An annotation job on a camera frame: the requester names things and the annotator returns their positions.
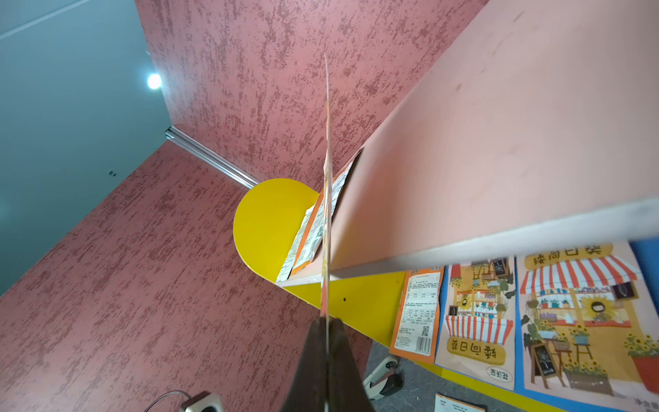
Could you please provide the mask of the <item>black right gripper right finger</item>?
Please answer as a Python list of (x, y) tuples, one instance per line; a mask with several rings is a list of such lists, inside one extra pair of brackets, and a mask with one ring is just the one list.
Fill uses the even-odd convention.
[(329, 323), (328, 410), (373, 411), (341, 319)]

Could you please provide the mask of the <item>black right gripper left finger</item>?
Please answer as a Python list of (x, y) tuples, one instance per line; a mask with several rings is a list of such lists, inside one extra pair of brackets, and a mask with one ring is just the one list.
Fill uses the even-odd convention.
[(308, 331), (293, 383), (281, 412), (325, 411), (328, 380), (326, 318), (315, 319)]

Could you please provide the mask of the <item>marigold seed bag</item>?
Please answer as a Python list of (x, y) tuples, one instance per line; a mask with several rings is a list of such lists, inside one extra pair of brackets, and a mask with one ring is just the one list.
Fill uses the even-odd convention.
[(486, 412), (487, 409), (472, 403), (437, 394), (434, 402), (434, 412)]

